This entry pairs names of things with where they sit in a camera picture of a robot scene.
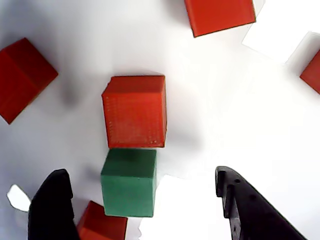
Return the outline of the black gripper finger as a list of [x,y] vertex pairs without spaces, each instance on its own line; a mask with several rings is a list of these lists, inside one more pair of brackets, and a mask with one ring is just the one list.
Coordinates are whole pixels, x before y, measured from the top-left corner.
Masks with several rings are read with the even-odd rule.
[[227,166],[215,169],[216,196],[222,199],[233,240],[304,240],[245,178]]
[[29,240],[79,240],[74,223],[73,191],[69,173],[57,169],[43,181],[28,211]]

